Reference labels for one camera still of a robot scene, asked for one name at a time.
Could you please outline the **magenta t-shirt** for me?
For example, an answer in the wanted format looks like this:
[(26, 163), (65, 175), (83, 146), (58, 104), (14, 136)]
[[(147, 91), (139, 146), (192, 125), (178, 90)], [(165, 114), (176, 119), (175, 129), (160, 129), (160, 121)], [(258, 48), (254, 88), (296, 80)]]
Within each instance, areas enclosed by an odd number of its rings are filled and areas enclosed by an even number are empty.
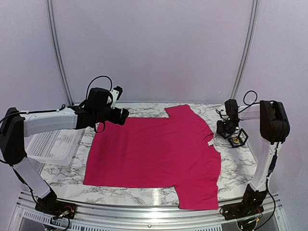
[(218, 209), (221, 155), (214, 133), (188, 105), (167, 117), (131, 117), (99, 125), (83, 183), (125, 188), (174, 187), (181, 209)]

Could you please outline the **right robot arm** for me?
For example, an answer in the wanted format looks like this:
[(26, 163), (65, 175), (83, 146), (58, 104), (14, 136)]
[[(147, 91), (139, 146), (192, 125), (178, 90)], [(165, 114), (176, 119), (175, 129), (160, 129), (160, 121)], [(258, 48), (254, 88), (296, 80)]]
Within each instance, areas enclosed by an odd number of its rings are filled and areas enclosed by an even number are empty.
[(224, 218), (231, 220), (264, 211), (262, 204), (266, 196), (270, 195), (270, 178), (282, 145), (290, 133), (290, 124), (282, 102), (254, 100), (238, 106), (235, 99), (228, 99), (224, 106), (224, 111), (217, 111), (220, 120), (217, 121), (216, 133), (226, 139), (232, 148), (242, 147), (248, 140), (248, 134), (239, 127), (241, 121), (258, 120), (262, 138), (261, 156), (242, 201), (222, 207)]

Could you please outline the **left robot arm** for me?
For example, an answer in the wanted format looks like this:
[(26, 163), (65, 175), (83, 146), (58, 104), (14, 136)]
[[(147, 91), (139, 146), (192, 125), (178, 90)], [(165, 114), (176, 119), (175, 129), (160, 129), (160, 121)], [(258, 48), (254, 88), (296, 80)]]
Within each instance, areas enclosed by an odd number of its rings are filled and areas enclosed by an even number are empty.
[(76, 206), (58, 201), (56, 193), (33, 168), (25, 151), (25, 138), (54, 130), (96, 129), (98, 123), (106, 121), (123, 125), (129, 111), (116, 107), (122, 92), (120, 86), (108, 90), (88, 87), (86, 98), (79, 105), (43, 111), (19, 111), (15, 107), (7, 110), (0, 121), (1, 162), (9, 165), (30, 192), (37, 195), (34, 200), (37, 211), (68, 217)]

